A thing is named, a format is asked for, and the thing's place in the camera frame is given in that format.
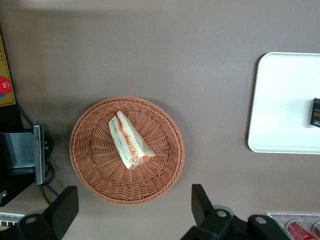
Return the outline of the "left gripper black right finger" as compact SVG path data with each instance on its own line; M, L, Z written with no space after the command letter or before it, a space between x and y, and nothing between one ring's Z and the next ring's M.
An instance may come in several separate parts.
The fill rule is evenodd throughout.
M225 207L215 208L201 184L191 187L191 211L195 220L183 240L288 240L275 220L254 214L247 221Z

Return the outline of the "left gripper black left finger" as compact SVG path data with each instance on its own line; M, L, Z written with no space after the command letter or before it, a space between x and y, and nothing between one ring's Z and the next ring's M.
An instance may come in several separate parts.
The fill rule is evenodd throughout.
M42 213L27 215L18 222L18 239L61 240L78 213L78 188L67 186Z

